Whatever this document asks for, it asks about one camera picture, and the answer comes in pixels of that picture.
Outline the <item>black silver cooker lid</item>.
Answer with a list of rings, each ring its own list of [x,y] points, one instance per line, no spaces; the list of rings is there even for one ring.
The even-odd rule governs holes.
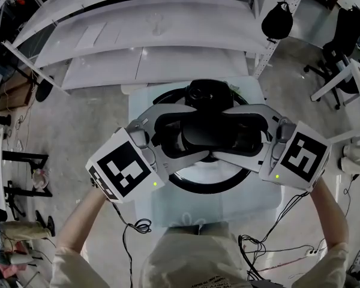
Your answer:
[[[151,139],[171,158],[207,151],[201,163],[211,167],[218,160],[213,152],[254,155],[261,150],[261,132],[254,118],[226,118],[222,112],[247,102],[228,84],[218,80],[194,80],[188,86],[157,97],[153,104],[184,104],[195,109],[190,116],[161,116]]]

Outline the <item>white shelving rack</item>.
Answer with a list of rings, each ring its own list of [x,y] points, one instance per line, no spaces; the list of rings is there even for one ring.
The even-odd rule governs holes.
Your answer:
[[[301,0],[48,0],[3,45],[62,91],[248,74],[259,77],[277,41],[262,22],[277,2]]]

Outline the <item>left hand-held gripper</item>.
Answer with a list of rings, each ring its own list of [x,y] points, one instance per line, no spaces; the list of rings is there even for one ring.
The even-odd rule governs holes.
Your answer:
[[[163,128],[191,115],[196,109],[183,104],[155,104],[127,127],[119,128],[89,158],[86,170],[113,203],[148,197],[165,186],[169,175],[209,155],[199,151],[179,158],[165,155],[160,145]]]

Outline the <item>light blue tablecloth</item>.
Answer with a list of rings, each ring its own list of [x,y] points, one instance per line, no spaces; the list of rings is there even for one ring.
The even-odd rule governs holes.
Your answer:
[[[249,104],[265,104],[257,79],[245,76],[222,80],[240,87],[240,96]],[[167,83],[133,91],[129,96],[129,121],[138,118],[163,93],[190,83]],[[202,181],[205,172],[211,173],[205,181],[222,181],[228,173],[239,172],[239,167],[225,162],[217,162],[211,167],[200,164],[202,168],[194,176],[197,181]],[[261,181],[251,172],[239,185],[218,194],[190,193],[169,182],[148,197],[134,201],[134,207],[137,219],[150,219],[155,227],[174,227],[237,220],[267,210],[273,210],[274,215],[281,201],[281,186]]]

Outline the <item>brown wooden box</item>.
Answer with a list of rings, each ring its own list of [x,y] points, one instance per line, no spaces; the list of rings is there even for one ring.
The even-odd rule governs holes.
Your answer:
[[[20,74],[14,74],[0,85],[0,112],[24,107],[29,104],[32,83]]]

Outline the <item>person's left forearm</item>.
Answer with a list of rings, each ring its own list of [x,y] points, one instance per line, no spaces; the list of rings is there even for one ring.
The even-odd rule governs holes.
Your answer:
[[[103,191],[92,187],[60,230],[56,250],[70,250],[80,254],[97,215],[106,201],[107,197]]]

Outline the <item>small black hanging bag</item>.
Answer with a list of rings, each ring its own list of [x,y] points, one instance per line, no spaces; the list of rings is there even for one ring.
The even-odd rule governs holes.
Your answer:
[[[286,1],[277,2],[262,22],[262,32],[271,42],[289,36],[293,26],[293,16]]]

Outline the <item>black standing fan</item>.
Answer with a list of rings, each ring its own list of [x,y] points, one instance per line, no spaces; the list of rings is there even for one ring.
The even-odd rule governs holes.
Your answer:
[[[38,83],[36,78],[34,78],[31,74],[26,74],[23,70],[21,70],[5,52],[5,49],[0,47],[0,70],[7,70],[8,68],[11,68],[12,70],[14,70],[14,73],[19,73],[22,77],[28,79],[31,83],[37,85],[35,98],[39,103],[43,102],[49,96],[53,85],[49,83],[46,79],[43,79],[40,83]]]

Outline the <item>white pink bowl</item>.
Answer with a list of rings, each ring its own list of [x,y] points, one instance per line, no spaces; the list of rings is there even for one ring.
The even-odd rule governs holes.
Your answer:
[[[43,169],[35,169],[33,171],[32,184],[38,190],[43,190],[48,186],[49,177]]]

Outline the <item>person's cream shirt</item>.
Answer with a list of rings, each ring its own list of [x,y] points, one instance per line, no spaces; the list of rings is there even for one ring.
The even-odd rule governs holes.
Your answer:
[[[292,284],[292,288],[343,288],[349,258],[347,243]],[[59,249],[53,260],[50,288],[121,288],[107,283],[78,253]],[[211,235],[163,235],[142,266],[138,288],[254,288],[236,244]]]

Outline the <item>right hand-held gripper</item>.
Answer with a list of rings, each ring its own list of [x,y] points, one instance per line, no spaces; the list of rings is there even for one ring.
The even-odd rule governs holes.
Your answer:
[[[275,184],[311,192],[325,170],[331,152],[328,139],[299,121],[292,123],[265,104],[246,104],[224,111],[224,116],[252,130],[262,131],[269,147],[254,154],[214,151],[218,160],[259,173]]]

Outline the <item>black office chair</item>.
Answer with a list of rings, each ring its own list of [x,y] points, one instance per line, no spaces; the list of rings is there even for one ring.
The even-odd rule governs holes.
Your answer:
[[[327,85],[332,79],[341,79],[331,92],[335,98],[335,110],[341,107],[337,91],[357,96],[359,89],[354,78],[350,56],[360,36],[360,9],[353,6],[350,9],[341,8],[338,12],[337,25],[333,39],[326,43],[322,49],[323,59],[319,60],[317,67],[306,65],[304,72],[312,71],[325,80]]]

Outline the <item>person's right forearm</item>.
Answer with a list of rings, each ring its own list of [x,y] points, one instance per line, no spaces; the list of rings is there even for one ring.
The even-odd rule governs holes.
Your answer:
[[[320,177],[310,197],[319,216],[320,225],[328,250],[338,244],[349,242],[349,227],[345,214],[331,194],[329,188]]]

